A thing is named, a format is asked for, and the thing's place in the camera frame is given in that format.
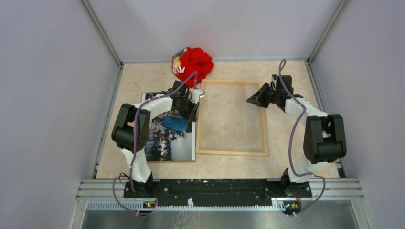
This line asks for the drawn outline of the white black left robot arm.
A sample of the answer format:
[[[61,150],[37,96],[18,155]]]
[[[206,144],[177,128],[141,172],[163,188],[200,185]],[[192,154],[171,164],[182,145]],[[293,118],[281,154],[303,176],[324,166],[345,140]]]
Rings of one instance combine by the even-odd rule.
[[[153,192],[149,162],[195,161],[195,130],[205,92],[175,81],[168,91],[144,93],[141,103],[123,104],[111,138],[130,169],[130,191],[141,197]]]

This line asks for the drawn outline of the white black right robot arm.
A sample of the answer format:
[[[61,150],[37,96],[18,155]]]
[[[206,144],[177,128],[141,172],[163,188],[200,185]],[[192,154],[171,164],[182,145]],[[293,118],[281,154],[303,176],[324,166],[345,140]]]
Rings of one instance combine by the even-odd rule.
[[[303,96],[293,92],[290,75],[273,75],[271,83],[264,83],[246,100],[247,103],[262,108],[275,104],[296,119],[288,142],[290,167],[285,169],[279,182],[281,193],[287,197],[306,191],[311,177],[327,164],[344,158],[347,154],[343,117],[323,112]],[[292,143],[299,124],[305,127],[303,155],[294,161]]]

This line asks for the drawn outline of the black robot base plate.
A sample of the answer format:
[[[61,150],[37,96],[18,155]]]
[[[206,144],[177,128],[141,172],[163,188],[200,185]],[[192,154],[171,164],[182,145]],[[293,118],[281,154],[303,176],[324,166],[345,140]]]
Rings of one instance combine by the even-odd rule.
[[[280,179],[155,179],[145,186],[125,183],[125,198],[154,198],[180,194],[253,194],[273,198],[312,197],[309,182],[292,183]]]

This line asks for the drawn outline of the light wooden picture frame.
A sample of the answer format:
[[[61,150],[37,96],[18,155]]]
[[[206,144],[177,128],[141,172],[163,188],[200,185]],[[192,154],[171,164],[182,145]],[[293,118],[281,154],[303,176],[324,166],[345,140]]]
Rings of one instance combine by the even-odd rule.
[[[268,156],[264,109],[246,102],[260,83],[203,80],[196,153],[222,156]]]

